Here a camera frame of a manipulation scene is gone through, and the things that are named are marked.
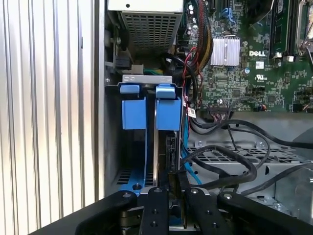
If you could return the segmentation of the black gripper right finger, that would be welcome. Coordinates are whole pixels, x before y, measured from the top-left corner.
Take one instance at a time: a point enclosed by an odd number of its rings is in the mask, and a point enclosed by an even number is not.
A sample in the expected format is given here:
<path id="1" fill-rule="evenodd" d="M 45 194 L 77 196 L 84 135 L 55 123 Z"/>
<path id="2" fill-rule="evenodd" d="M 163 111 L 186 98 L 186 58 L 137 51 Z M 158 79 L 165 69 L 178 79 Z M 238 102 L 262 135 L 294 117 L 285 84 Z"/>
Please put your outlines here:
<path id="1" fill-rule="evenodd" d="M 232 192 L 212 196 L 191 186 L 184 171 L 178 180 L 203 235 L 311 235 L 312 225 Z"/>

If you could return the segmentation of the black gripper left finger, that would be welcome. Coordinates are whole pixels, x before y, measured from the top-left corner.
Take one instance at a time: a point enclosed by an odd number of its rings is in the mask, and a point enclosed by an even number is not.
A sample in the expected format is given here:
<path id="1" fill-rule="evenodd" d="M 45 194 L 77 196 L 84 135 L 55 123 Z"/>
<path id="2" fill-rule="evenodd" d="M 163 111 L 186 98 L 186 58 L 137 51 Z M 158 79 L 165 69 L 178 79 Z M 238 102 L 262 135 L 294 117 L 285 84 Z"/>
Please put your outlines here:
<path id="1" fill-rule="evenodd" d="M 77 235 L 167 235 L 168 191 L 153 185 L 150 172 L 132 172 L 118 191 L 80 214 Z"/>

